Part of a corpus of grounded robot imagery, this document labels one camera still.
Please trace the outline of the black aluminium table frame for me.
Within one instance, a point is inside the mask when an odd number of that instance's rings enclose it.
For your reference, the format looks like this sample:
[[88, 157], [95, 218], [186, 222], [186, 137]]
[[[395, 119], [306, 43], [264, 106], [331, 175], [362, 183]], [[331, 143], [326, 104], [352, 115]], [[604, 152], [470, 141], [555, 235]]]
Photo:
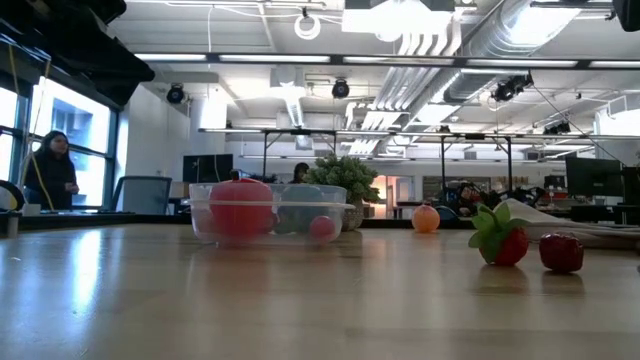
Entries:
[[[190, 216], [169, 215], [138, 215], [138, 214], [84, 214], [72, 213], [67, 215], [38, 215], [23, 217], [20, 213], [0, 213], [0, 236], [11, 235], [11, 231], [18, 230], [54, 230], [70, 228], [95, 228], [104, 226], [117, 226], [128, 224], [160, 224], [160, 225], [192, 225]], [[603, 225], [605, 229], [632, 229], [640, 230], [640, 227], [622, 225]], [[411, 229], [410, 220], [363, 220], [361, 228], [364, 229]], [[474, 229], [470, 220], [444, 221], [440, 223], [441, 229], [470, 230]]]

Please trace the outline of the black computer monitor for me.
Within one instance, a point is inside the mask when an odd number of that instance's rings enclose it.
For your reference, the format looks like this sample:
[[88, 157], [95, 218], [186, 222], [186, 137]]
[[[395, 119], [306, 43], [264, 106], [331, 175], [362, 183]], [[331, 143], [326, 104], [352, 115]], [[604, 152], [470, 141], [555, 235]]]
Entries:
[[579, 196], [623, 196], [621, 165], [617, 160], [566, 158], [568, 193]]
[[187, 155], [183, 157], [183, 181], [187, 183], [218, 183], [231, 179], [232, 154]]

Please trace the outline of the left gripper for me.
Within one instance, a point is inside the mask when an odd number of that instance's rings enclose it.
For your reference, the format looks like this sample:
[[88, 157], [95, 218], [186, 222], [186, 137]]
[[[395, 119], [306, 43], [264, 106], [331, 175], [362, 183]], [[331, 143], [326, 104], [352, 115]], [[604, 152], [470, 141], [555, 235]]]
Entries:
[[154, 79], [106, 25], [125, 12], [124, 0], [0, 0], [0, 37], [42, 55], [69, 77], [95, 85], [118, 106]]

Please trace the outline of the toy strawberry with green leaves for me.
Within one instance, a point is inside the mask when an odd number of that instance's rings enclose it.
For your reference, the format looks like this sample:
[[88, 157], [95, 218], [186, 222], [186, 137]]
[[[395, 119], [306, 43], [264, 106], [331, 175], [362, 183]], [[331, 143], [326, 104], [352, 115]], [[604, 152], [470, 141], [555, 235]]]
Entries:
[[320, 243], [328, 243], [333, 240], [335, 223], [329, 216], [316, 216], [309, 226], [309, 237]]
[[488, 265], [515, 266], [526, 255], [529, 222], [513, 217], [506, 202], [494, 209], [478, 204], [471, 221], [476, 231], [468, 246], [477, 249]]

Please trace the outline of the black white round device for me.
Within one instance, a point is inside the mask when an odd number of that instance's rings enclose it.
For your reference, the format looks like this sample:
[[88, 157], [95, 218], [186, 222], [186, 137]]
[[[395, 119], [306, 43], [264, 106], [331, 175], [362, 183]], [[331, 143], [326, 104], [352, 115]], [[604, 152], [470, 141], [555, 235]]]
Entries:
[[23, 193], [13, 183], [0, 179], [0, 239], [17, 236], [24, 205]]

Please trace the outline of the black overhead light bar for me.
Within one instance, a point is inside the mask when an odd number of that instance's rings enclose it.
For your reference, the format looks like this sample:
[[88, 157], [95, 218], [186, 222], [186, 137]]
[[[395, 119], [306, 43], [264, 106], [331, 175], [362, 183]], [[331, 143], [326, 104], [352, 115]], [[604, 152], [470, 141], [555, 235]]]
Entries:
[[330, 65], [498, 70], [640, 71], [640, 60], [483, 58], [461, 56], [317, 55], [286, 53], [137, 53], [149, 63]]

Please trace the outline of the potted green succulent plant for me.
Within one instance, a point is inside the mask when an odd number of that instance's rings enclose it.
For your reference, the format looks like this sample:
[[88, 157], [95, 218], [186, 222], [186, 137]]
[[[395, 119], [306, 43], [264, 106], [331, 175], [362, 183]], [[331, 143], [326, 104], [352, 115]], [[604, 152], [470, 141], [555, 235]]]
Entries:
[[337, 186], [346, 190], [346, 203], [354, 206], [345, 210], [343, 215], [342, 231], [348, 232], [361, 226], [364, 204], [380, 200], [379, 190], [372, 187], [377, 176], [377, 171], [359, 158], [338, 157], [330, 153], [318, 158], [315, 168], [308, 170], [303, 179], [309, 184]]

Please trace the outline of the beige crumpled cloth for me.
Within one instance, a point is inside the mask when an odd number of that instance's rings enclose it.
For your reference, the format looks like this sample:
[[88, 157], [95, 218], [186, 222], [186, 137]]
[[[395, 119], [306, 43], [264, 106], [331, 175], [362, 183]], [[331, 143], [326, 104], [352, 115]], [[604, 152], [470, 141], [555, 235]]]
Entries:
[[576, 237], [588, 249], [640, 252], [640, 227], [578, 223], [545, 214], [514, 199], [502, 201], [493, 212], [506, 220], [524, 220], [531, 243], [538, 243], [545, 234], [559, 233]]

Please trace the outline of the clear plastic tupperware container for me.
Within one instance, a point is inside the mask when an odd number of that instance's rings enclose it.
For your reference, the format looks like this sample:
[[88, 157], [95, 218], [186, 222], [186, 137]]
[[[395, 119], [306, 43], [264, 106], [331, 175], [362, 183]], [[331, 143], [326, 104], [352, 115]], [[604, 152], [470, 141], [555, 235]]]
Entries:
[[213, 243], [218, 246], [226, 246], [226, 247], [236, 247], [236, 246], [245, 246], [253, 243], [259, 242], [267, 242], [267, 241], [302, 241], [311, 244], [327, 244], [320, 243], [314, 241], [309, 237], [309, 232], [307, 234], [300, 233], [288, 233], [288, 234], [277, 234], [274, 229], [277, 226], [279, 219], [277, 215], [277, 210], [279, 206], [300, 206], [300, 203], [296, 202], [282, 202], [281, 195], [282, 192], [289, 186], [316, 186], [323, 193], [323, 201], [309, 203], [309, 206], [318, 206], [325, 207], [327, 209], [327, 214], [325, 216], [329, 216], [333, 219], [335, 223], [335, 240], [338, 235], [342, 232], [342, 220], [345, 210], [353, 209], [354, 206], [346, 203], [346, 190], [337, 186], [328, 186], [328, 185], [310, 185], [310, 184], [267, 184], [270, 186], [273, 192], [273, 201], [272, 204], [272, 212], [273, 212], [273, 227], [270, 232], [264, 235], [260, 235], [258, 237], [249, 239], [247, 241], [238, 241], [234, 239], [230, 239], [228, 237], [222, 236], [214, 229], [213, 217], [209, 208], [209, 193], [213, 186], [218, 183], [211, 184], [192, 184], [189, 188], [190, 197], [188, 200], [188, 204], [190, 206], [191, 211], [191, 221], [193, 225], [193, 230], [196, 237], [205, 242], [205, 243]]

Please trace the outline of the silver ventilation duct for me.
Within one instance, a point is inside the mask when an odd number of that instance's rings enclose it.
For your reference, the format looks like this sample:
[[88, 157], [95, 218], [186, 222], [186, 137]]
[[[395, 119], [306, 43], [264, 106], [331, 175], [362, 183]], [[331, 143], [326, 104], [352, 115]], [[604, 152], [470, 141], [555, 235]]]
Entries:
[[[462, 48], [470, 57], [529, 57], [555, 38], [580, 9], [532, 7], [541, 0], [505, 0]], [[494, 74], [440, 72], [447, 87], [439, 95], [446, 103], [463, 103], [477, 96], [496, 78]]]

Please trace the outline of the red toy apple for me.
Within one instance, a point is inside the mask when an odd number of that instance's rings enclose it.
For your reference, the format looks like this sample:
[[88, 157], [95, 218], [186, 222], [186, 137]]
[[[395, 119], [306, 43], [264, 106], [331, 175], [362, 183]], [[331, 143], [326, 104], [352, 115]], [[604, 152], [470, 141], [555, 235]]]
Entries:
[[209, 193], [214, 229], [238, 241], [267, 234], [273, 227], [272, 201], [269, 185], [232, 170], [231, 179], [216, 184]]

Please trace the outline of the green striped toy watermelon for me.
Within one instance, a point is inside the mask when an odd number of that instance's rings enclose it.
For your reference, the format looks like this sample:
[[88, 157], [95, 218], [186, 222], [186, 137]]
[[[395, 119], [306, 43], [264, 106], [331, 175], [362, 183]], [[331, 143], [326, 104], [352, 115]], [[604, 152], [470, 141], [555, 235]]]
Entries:
[[279, 222], [274, 229], [277, 234], [307, 234], [311, 222], [316, 217], [327, 214], [325, 207], [309, 206], [309, 203], [323, 201], [323, 193], [316, 186], [289, 186], [282, 192], [281, 201], [300, 203], [300, 206], [278, 207]]

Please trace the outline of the black metal gantry frame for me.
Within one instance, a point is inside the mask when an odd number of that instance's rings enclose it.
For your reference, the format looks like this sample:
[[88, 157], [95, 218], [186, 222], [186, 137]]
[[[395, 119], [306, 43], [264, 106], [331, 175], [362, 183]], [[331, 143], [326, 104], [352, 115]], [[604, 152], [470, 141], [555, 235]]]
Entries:
[[480, 142], [483, 140], [492, 140], [497, 145], [500, 145], [498, 142], [499, 139], [503, 139], [506, 142], [506, 148], [503, 149], [503, 152], [507, 155], [507, 191], [506, 195], [511, 197], [514, 191], [513, 186], [513, 157], [512, 157], [512, 140], [514, 135], [512, 134], [498, 134], [498, 133], [481, 133], [481, 132], [472, 132], [472, 133], [447, 133], [447, 132], [398, 132], [398, 131], [372, 131], [372, 130], [324, 130], [324, 129], [304, 129], [304, 128], [285, 128], [285, 129], [260, 129], [260, 134], [264, 135], [264, 144], [263, 144], [263, 156], [262, 156], [262, 164], [263, 170], [262, 175], [266, 175], [266, 157], [267, 157], [267, 149], [269, 147], [268, 137], [270, 134], [288, 134], [292, 136], [303, 135], [303, 136], [311, 136], [311, 135], [328, 135], [333, 137], [333, 142], [329, 144], [330, 148], [333, 150], [333, 153], [337, 153], [337, 138], [339, 135], [344, 136], [364, 136], [364, 137], [373, 137], [373, 138], [387, 138], [391, 136], [406, 136], [406, 137], [417, 137], [420, 138], [433, 138], [437, 143], [440, 144], [440, 165], [441, 165], [441, 192], [442, 192], [442, 200], [446, 199], [446, 195], [444, 192], [447, 189], [446, 183], [446, 166], [445, 166], [445, 155], [446, 155], [446, 146], [448, 138], [452, 138], [455, 140], [466, 140], [472, 142]]

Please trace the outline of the pink orange toy peach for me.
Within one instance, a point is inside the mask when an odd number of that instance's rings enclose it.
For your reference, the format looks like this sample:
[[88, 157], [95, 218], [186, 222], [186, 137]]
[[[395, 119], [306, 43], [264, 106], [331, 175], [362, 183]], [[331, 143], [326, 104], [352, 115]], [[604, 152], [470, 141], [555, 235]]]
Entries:
[[416, 233], [431, 233], [438, 229], [440, 215], [434, 207], [422, 204], [414, 210], [411, 223]]

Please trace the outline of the grey mesh office chair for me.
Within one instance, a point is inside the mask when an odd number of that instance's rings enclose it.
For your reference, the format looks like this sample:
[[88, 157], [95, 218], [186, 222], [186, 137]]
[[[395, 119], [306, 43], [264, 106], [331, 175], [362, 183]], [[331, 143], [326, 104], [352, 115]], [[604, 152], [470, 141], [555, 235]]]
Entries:
[[139, 215], [165, 215], [172, 179], [159, 176], [123, 176], [118, 179], [110, 210]]

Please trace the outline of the red toy cherry with stem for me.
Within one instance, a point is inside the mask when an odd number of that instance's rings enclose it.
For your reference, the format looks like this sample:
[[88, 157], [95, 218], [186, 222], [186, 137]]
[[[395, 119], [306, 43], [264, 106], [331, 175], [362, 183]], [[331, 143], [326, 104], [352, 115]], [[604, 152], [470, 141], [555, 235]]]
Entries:
[[542, 264], [553, 272], [572, 273], [583, 267], [584, 246], [572, 234], [545, 234], [538, 249]]

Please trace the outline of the large office window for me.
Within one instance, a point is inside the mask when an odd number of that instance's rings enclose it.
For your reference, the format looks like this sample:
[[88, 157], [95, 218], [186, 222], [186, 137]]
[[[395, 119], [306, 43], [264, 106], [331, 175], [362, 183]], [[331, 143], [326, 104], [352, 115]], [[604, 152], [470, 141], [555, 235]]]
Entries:
[[109, 107], [44, 77], [33, 86], [0, 85], [0, 180], [17, 182], [27, 155], [52, 130], [67, 136], [79, 193], [75, 208], [103, 205], [106, 178], [113, 165], [117, 113]]

